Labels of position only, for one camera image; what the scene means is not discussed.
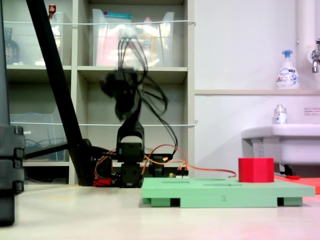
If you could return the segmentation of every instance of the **green shape sorter board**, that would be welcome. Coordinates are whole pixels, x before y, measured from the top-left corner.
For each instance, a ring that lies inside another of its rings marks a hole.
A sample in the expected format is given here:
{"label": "green shape sorter board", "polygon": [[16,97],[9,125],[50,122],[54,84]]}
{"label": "green shape sorter board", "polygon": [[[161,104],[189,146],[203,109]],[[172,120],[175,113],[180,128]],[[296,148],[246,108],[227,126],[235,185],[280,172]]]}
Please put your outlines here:
{"label": "green shape sorter board", "polygon": [[146,177],[142,202],[152,207],[254,208],[302,206],[302,197],[313,197],[312,186],[276,180],[239,182],[237,178]]}

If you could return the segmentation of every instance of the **faucet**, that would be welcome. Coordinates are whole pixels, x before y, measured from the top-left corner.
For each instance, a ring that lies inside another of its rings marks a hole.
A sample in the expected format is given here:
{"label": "faucet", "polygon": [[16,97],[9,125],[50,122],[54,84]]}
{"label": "faucet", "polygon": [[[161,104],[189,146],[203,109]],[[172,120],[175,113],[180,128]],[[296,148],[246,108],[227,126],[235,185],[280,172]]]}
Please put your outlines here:
{"label": "faucet", "polygon": [[313,50],[312,51],[312,72],[314,74],[318,73],[319,72],[319,67],[318,67],[318,63],[320,63],[319,61],[319,58],[320,58],[320,38],[317,38],[315,40],[317,46],[318,46],[318,49],[317,50]]}

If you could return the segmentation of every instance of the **white table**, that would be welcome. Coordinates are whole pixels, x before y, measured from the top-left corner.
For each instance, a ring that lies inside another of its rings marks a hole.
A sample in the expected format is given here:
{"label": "white table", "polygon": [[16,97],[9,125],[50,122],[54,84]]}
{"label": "white table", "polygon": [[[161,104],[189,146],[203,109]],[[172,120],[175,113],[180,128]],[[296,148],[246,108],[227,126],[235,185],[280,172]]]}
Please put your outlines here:
{"label": "white table", "polygon": [[151,208],[140,189],[27,185],[0,240],[319,240],[320,196],[303,207]]}

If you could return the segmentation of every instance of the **sink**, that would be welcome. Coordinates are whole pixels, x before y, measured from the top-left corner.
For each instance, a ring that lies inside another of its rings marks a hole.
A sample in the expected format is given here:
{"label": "sink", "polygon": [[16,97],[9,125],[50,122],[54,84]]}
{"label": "sink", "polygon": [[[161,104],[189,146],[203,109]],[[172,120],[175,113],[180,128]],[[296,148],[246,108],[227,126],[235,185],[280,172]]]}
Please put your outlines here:
{"label": "sink", "polygon": [[241,137],[252,143],[255,157],[274,158],[279,164],[320,165],[320,124],[252,127],[242,131]]}

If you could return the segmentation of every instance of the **shelf board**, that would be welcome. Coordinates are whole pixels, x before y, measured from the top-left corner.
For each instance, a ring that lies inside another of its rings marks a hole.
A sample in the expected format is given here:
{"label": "shelf board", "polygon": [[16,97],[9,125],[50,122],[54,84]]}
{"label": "shelf board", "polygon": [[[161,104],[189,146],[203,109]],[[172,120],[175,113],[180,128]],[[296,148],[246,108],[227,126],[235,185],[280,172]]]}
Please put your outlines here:
{"label": "shelf board", "polygon": [[195,95],[212,96],[212,95],[240,95],[240,96],[284,96],[284,95],[320,95],[320,89],[306,90],[306,89],[198,89],[195,90]]}
{"label": "shelf board", "polygon": [[[9,83],[49,83],[46,66],[7,65]],[[65,79],[71,83],[71,66],[63,66]]]}
{"label": "shelf board", "polygon": [[68,161],[24,161],[24,167],[68,167]]}
{"label": "shelf board", "polygon": [[89,0],[89,3],[109,5],[183,5],[184,0]]}
{"label": "shelf board", "polygon": [[[114,168],[120,168],[121,165],[123,164],[123,162],[117,162],[117,161],[113,161],[112,162],[112,166]],[[143,163],[140,163],[140,167],[143,167],[145,165],[145,162]],[[166,164],[164,165],[166,168],[177,168],[181,165],[181,162],[174,162],[174,163],[171,163],[171,164]]]}
{"label": "shelf board", "polygon": [[[97,83],[115,71],[113,66],[78,66],[78,72],[89,82]],[[182,84],[187,76],[187,67],[150,67],[148,76],[158,84]]]}

